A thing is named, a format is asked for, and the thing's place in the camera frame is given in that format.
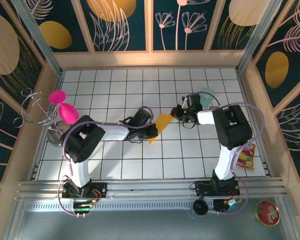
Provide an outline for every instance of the candy packet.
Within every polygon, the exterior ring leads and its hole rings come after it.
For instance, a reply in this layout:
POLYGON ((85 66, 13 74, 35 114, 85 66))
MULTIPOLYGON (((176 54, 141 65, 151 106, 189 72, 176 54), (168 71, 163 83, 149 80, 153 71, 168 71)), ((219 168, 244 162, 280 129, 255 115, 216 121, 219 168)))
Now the candy packet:
POLYGON ((255 149, 256 149, 256 145, 252 143, 245 146, 239 154, 239 158, 236 165, 244 169, 255 170, 254 169, 255 149))

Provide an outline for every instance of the yellow circle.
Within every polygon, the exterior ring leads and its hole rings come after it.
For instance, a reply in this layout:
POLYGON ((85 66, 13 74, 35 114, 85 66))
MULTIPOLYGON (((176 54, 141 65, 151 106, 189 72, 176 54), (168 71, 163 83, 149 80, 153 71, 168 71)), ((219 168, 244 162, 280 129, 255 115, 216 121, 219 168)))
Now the yellow circle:
POLYGON ((70 32, 56 21, 45 21, 39 28, 51 47, 66 49, 72 44, 70 32))
POLYGON ((0 74, 12 73, 19 62, 18 35, 10 23, 0 15, 0 74))
MULTIPOLYGON (((229 17, 239 26, 253 26, 258 24, 262 14, 271 0, 231 0, 229 5, 229 17)), ((280 4, 272 15, 277 14, 280 4)))
POLYGON ((113 2, 119 13, 120 9, 122 9, 126 18, 134 13, 137 4, 136 0, 87 0, 89 7, 98 18, 110 22, 114 21, 116 14, 113 2))
POLYGON ((280 51, 272 53, 265 65, 266 83, 273 89, 279 87, 284 82, 288 70, 288 57, 280 51))

